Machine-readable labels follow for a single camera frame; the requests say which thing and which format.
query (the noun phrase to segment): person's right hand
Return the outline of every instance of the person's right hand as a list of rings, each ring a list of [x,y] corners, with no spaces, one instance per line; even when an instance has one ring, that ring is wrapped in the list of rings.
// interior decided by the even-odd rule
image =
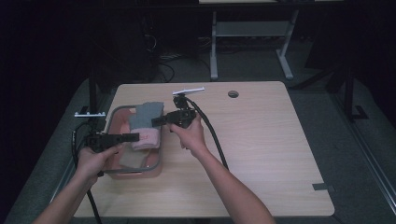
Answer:
[[[183,129],[176,124],[168,123],[169,129],[180,138],[182,148],[189,149],[192,156],[197,157],[200,152],[208,151],[204,137],[204,127],[201,124],[201,116],[196,115],[187,129]]]

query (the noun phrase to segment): pink cloth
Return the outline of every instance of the pink cloth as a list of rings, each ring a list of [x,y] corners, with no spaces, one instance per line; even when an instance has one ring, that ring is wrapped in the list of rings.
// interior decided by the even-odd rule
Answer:
[[[140,140],[132,142],[132,149],[141,150],[149,148],[158,148],[161,143],[160,130],[155,128],[133,129],[131,133],[139,133]]]

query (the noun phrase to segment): gray carpet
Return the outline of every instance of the gray carpet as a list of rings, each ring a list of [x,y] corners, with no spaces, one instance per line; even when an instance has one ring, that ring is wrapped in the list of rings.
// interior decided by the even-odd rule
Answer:
[[[276,59],[274,50],[279,43],[271,43],[262,49],[243,50],[233,54],[219,55],[219,81],[265,81],[278,80],[292,86],[312,77],[317,70],[305,69],[304,62],[310,43],[293,42],[288,59],[295,79],[286,80]],[[208,54],[199,60],[180,59],[168,65],[176,72],[172,82],[209,81],[206,64]],[[163,74],[170,77],[171,70],[161,67]],[[158,76],[155,82],[161,82]],[[343,93],[330,95],[324,90],[327,78],[323,78],[303,91],[290,91],[297,115],[302,123],[306,138],[312,148],[318,168],[327,185],[335,207],[334,217],[277,217],[277,223],[396,223],[381,189],[378,187],[368,163],[354,138],[350,124],[340,112],[337,99]],[[112,94],[100,94],[104,111],[109,107]],[[389,180],[396,184],[396,131],[390,126],[375,105],[370,92],[356,82],[356,105],[361,105],[370,119],[357,120],[355,126],[373,150]],[[45,208],[57,189],[64,170],[71,160],[70,137],[72,130],[81,122],[73,114],[89,102],[87,82],[83,83],[70,102],[64,117],[40,158],[31,177],[8,215],[6,223],[29,223]],[[194,223],[192,219],[173,218],[104,218],[104,223]],[[72,223],[95,223],[94,218],[74,218]],[[229,218],[212,219],[211,223],[232,223]]]

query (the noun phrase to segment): person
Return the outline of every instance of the person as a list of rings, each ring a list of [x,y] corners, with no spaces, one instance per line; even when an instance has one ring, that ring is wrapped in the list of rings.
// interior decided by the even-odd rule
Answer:
[[[275,223],[265,204],[209,151],[199,115],[187,129],[176,124],[167,125],[177,134],[181,146],[189,149],[192,156],[203,165],[234,223]],[[77,211],[85,193],[97,181],[97,174],[103,169],[106,160],[119,149],[111,147],[95,154],[90,148],[84,147],[79,153],[75,175],[35,223],[67,223]]]

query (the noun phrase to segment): gray cloth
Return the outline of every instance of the gray cloth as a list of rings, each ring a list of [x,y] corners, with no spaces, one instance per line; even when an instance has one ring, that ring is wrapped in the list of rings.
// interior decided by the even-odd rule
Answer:
[[[136,113],[129,117],[129,128],[152,128],[151,120],[163,115],[163,102],[148,102],[136,106]]]

